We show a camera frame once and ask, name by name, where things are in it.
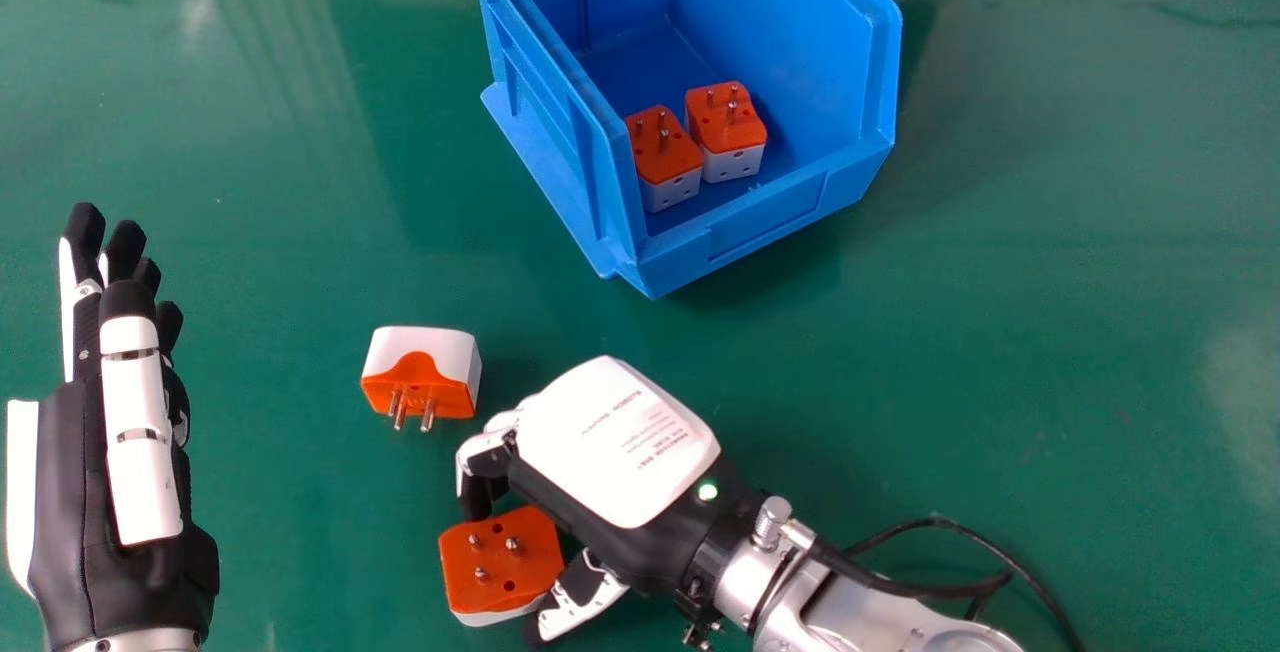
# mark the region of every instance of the metal knob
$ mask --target metal knob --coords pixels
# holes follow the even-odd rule
[[[782,525],[791,519],[791,502],[782,497],[769,497],[760,505],[759,514],[755,515],[755,528],[751,530],[751,544],[763,552],[772,552],[778,548],[778,539],[782,538]]]

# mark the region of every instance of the robotic hand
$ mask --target robotic hand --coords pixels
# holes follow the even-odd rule
[[[155,304],[142,229],[77,205],[58,246],[65,382],[10,401],[6,548],[52,652],[200,649],[218,547],[191,519],[182,313]]]
[[[701,419],[612,357],[570,370],[462,443],[457,494],[468,521],[489,516],[508,488],[586,547],[526,617],[535,646],[634,588],[673,596],[690,623],[684,642],[701,651],[722,617],[760,652],[1021,651],[919,602],[972,597],[980,611],[1010,573],[963,587],[872,573],[796,520],[786,500],[745,484]]]

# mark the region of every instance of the green tabletop surface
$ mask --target green tabletop surface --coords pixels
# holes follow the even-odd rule
[[[521,648],[445,606],[480,421],[376,418],[383,324],[475,333],[483,415],[626,359],[835,541],[943,514],[1006,543],[1094,651],[1275,648],[1280,0],[897,1],[867,197],[653,302],[595,278],[481,108],[476,0],[0,0],[0,396],[59,380],[69,206],[140,220],[187,314],[211,652]],[[869,562],[996,569],[915,534]],[[989,620],[1065,648],[1025,587]],[[634,598],[562,649],[680,633]],[[0,652],[41,637],[0,585]]]

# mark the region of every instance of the black and white robotic hand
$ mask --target black and white robotic hand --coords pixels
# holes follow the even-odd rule
[[[77,205],[58,245],[64,383],[10,401],[9,567],[51,652],[196,651],[218,547],[191,516],[191,410],[174,371],[182,313],[155,304],[142,229]]]
[[[746,484],[701,419],[612,357],[570,370],[462,443],[463,516],[489,516],[508,489],[586,547],[526,617],[525,637],[535,646],[635,589],[673,597],[689,623],[684,642],[701,651],[726,619],[762,652],[1021,648],[919,601],[972,597],[984,605],[1009,573],[963,587],[909,585],[872,573],[795,519],[786,500]]]

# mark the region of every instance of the storage bin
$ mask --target storage bin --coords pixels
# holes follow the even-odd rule
[[[480,0],[481,99],[603,278],[659,297],[856,202],[893,145],[891,0]],[[760,172],[648,214],[622,118],[745,83]]]

